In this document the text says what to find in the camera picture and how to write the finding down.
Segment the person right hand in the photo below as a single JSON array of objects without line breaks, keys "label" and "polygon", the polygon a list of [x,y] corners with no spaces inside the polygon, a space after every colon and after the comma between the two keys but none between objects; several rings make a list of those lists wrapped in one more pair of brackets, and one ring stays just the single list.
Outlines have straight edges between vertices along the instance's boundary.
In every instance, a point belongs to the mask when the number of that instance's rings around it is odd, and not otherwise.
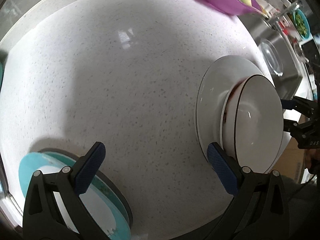
[{"label": "person right hand", "polygon": [[310,174],[319,173],[319,149],[305,150],[305,166]]}]

